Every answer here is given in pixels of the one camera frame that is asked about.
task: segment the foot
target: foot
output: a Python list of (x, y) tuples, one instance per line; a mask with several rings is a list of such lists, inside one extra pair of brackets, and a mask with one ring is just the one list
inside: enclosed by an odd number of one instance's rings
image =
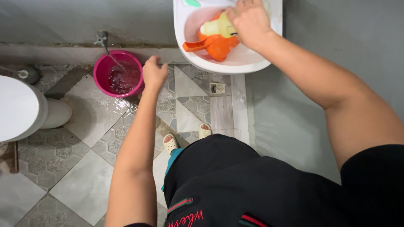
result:
[(175, 141), (175, 138), (172, 134), (167, 134), (166, 136), (164, 136), (163, 146), (170, 155), (174, 149), (178, 149), (177, 142)]
[(206, 138), (212, 134), (212, 130), (208, 124), (201, 124), (199, 127), (199, 139)]

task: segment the bathroom wall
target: bathroom wall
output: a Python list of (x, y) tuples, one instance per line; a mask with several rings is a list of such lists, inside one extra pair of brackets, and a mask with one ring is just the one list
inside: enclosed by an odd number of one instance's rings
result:
[(0, 0), (0, 42), (176, 45), (172, 0)]
[[(356, 73), (404, 120), (403, 12), (403, 0), (291, 0), (285, 34)], [(323, 110), (274, 66), (246, 83), (257, 150), (339, 183)]]

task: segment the white slipper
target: white slipper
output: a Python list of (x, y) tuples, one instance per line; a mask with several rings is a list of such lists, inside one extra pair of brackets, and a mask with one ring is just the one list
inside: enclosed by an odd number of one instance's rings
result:
[[(173, 138), (170, 141), (168, 141), (167, 143), (165, 143), (164, 141), (166, 140), (167, 136), (172, 136)], [(175, 137), (173, 134), (167, 134), (166, 136), (164, 136), (163, 146), (164, 146), (164, 149), (166, 149), (170, 155), (171, 155), (172, 150), (178, 149), (178, 145), (177, 145), (177, 142), (175, 141)]]
[[(203, 129), (202, 125), (206, 125), (209, 128), (209, 130)], [(211, 134), (212, 134), (212, 129), (210, 128), (210, 126), (208, 124), (203, 123), (199, 126), (199, 139), (203, 139), (207, 136), (210, 136)]]

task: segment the orange plastic jug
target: orange plastic jug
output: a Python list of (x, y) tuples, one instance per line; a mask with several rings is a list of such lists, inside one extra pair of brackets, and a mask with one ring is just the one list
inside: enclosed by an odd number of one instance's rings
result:
[[(211, 21), (217, 20), (224, 11), (217, 13)], [(223, 61), (227, 58), (227, 55), (233, 50), (239, 43), (235, 36), (230, 38), (224, 38), (222, 35), (206, 36), (200, 33), (198, 30), (199, 42), (184, 42), (182, 47), (186, 52), (195, 52), (205, 49), (210, 56), (218, 61)]]

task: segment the water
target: water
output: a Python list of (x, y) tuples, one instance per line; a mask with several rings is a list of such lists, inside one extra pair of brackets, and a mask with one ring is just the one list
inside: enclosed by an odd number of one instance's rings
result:
[(108, 78), (111, 88), (118, 94), (128, 93), (139, 83), (140, 71), (136, 65), (128, 61), (116, 61), (116, 64), (112, 67)]

